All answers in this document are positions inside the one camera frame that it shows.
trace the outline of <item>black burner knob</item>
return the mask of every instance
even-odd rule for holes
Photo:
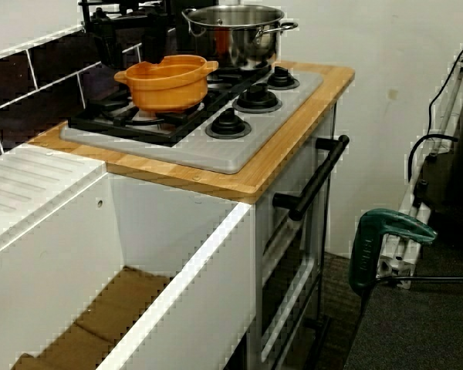
[[[278,104],[278,98],[274,93],[269,92],[267,84],[258,83],[240,94],[237,103],[247,109],[268,109]]]
[[[228,108],[215,119],[211,129],[219,135],[235,135],[245,130],[245,123],[235,114],[233,108]]]
[[[296,84],[296,80],[288,69],[275,67],[275,72],[269,77],[268,84],[272,87],[289,87]]]

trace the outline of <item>white wall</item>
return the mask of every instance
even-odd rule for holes
[[[300,24],[283,35],[282,59],[357,71],[339,104],[336,134],[351,143],[331,192],[329,249],[348,256],[365,211],[399,208],[411,144],[426,129],[428,104],[463,46],[463,0],[260,3],[280,6]]]
[[[0,0],[0,51],[78,23],[77,0]]]

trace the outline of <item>wooden countertop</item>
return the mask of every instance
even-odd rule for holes
[[[232,175],[63,141],[59,138],[59,132],[66,123],[46,131],[29,143],[102,160],[111,173],[254,204],[355,76],[355,72],[347,67],[296,62],[281,62],[278,65],[298,71],[318,72],[324,82],[242,170]]]

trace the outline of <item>brown cardboard box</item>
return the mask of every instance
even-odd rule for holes
[[[24,354],[19,357],[11,370],[57,370],[48,364],[42,362],[39,358],[34,358],[31,355]]]
[[[94,370],[113,346],[77,325],[72,325],[39,359],[58,370]]]
[[[169,282],[125,267],[38,358],[24,354],[12,370],[96,369]]]
[[[170,279],[124,268],[76,320],[90,333],[116,345]]]

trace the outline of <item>orange toy pot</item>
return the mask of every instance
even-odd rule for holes
[[[118,72],[115,80],[129,86],[133,104],[148,112],[183,112],[208,93],[207,75],[218,69],[196,55],[167,56],[160,64],[138,63]]]

